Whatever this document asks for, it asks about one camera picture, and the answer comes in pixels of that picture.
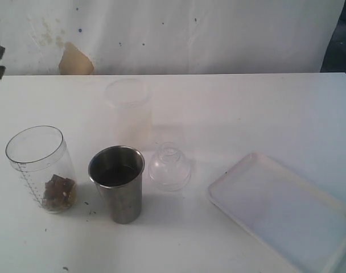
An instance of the white plastic tray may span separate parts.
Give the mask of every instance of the white plastic tray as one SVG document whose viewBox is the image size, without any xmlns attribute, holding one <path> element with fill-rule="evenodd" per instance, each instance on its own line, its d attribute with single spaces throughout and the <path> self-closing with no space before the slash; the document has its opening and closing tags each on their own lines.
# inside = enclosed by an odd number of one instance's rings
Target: white plastic tray
<svg viewBox="0 0 346 273">
<path fill-rule="evenodd" d="M 334 272 L 346 253 L 346 206 L 265 155 L 244 157 L 208 196 L 300 272 Z"/>
</svg>

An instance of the clear plastic cup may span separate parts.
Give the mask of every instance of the clear plastic cup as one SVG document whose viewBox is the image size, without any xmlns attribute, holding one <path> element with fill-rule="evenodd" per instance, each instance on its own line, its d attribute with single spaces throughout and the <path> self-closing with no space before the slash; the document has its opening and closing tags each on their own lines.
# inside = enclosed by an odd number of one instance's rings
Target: clear plastic cup
<svg viewBox="0 0 346 273">
<path fill-rule="evenodd" d="M 37 126 L 14 136 L 6 156 L 34 201 L 51 213 L 76 202 L 76 178 L 63 134 L 51 126 Z"/>
<path fill-rule="evenodd" d="M 105 101 L 111 106 L 112 134 L 118 145 L 142 149 L 152 129 L 151 94 L 146 84 L 136 78 L 118 80 L 108 85 Z"/>
</svg>

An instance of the stainless steel cup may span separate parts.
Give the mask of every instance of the stainless steel cup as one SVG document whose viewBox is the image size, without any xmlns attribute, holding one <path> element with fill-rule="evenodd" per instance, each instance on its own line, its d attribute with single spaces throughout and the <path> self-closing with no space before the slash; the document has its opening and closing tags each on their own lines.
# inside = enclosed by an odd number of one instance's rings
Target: stainless steel cup
<svg viewBox="0 0 346 273">
<path fill-rule="evenodd" d="M 111 175 L 111 181 L 109 181 L 111 183 L 106 183 L 106 175 L 104 175 L 102 180 L 102 175 L 106 174 L 106 171 L 124 167 L 132 168 L 137 176 L 129 181 L 125 181 L 125 179 L 124 181 L 117 181 L 121 178 Z M 128 146 L 106 148 L 90 161 L 88 166 L 89 178 L 95 183 L 114 222 L 128 224 L 140 215 L 144 168 L 143 155 Z"/>
</svg>

